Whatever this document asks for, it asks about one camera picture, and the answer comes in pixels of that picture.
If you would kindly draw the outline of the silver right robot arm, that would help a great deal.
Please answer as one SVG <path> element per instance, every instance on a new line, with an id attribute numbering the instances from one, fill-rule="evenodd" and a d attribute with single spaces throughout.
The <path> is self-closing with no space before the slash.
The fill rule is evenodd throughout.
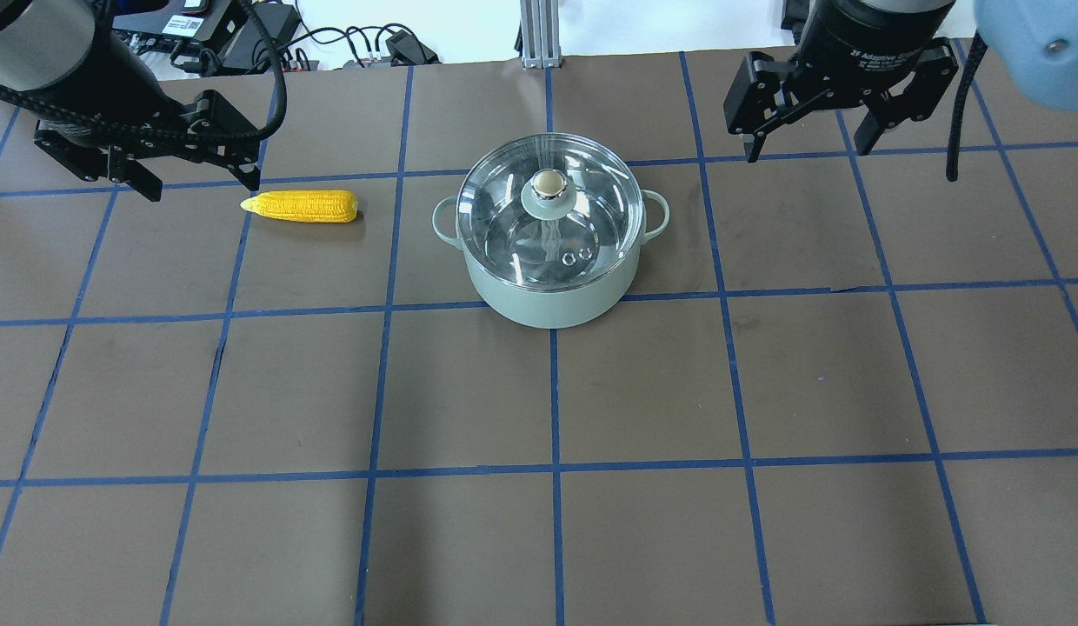
<path id="1" fill-rule="evenodd" d="M 952 1 L 810 1 L 794 55 L 745 56 L 723 99 L 729 133 L 756 162 L 770 133 L 820 110 L 868 114 L 855 131 L 866 156 L 886 131 L 931 119 L 955 84 L 946 179 L 959 177 L 964 108 L 990 51 L 1015 87 L 1051 110 L 1078 110 L 1078 1 L 976 1 L 967 60 L 940 36 Z"/>

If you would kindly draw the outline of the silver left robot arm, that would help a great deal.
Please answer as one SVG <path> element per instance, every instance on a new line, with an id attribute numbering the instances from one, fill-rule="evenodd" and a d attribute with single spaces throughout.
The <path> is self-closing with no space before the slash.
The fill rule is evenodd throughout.
<path id="1" fill-rule="evenodd" d="M 37 119 L 33 142 L 82 181 L 109 181 L 160 201 L 146 159 L 227 170 L 260 186 L 261 141 L 229 99 L 202 91 L 182 103 L 86 1 L 0 1 L 0 102 Z"/>

